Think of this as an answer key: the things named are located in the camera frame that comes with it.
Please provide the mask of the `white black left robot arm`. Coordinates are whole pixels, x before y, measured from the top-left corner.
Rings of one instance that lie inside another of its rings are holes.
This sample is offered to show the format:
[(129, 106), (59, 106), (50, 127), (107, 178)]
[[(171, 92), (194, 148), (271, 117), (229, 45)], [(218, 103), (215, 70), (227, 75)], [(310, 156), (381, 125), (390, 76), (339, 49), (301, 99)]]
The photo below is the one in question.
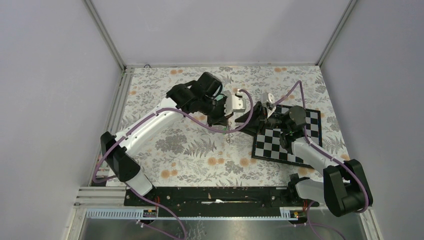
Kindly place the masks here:
[(217, 77), (204, 72), (197, 80), (174, 85), (158, 105), (126, 129), (101, 135), (101, 161), (108, 164), (120, 182), (136, 192), (135, 197), (142, 205), (152, 204), (155, 192), (135, 156), (156, 134), (184, 117), (190, 118), (193, 113), (205, 115), (205, 126), (211, 128), (224, 126), (236, 111), (246, 109), (243, 98), (223, 94), (222, 88)]

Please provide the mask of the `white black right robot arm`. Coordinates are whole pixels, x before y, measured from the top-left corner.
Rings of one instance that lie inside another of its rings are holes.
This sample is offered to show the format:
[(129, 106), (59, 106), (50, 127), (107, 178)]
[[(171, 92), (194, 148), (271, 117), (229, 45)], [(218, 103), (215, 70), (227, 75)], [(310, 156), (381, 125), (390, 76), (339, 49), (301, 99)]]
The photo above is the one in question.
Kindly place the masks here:
[(265, 134), (267, 130), (279, 131), (279, 147), (288, 154), (303, 160), (318, 171), (323, 181), (308, 177), (293, 179), (289, 182), (287, 201), (293, 206), (301, 205), (305, 200), (325, 204), (330, 212), (341, 217), (349, 213), (362, 213), (373, 204), (363, 166), (356, 160), (341, 161), (315, 144), (307, 136), (307, 111), (298, 105), (290, 107), (284, 113), (268, 114), (268, 109), (260, 102), (253, 108), (253, 115), (245, 113), (235, 122), (247, 123), (241, 130), (250, 136)]

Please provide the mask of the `silver carabiner keyring with chain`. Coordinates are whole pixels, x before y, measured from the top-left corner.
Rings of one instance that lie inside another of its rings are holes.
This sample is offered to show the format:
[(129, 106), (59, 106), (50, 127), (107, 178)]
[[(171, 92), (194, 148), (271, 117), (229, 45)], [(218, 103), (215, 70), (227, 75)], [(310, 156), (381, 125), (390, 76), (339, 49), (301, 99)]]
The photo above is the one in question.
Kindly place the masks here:
[[(226, 127), (228, 127), (228, 131), (231, 130), (231, 124), (228, 124)], [(225, 141), (226, 141), (227, 144), (231, 145), (231, 144), (234, 143), (233, 136), (234, 136), (233, 133), (227, 133), (226, 134)]]

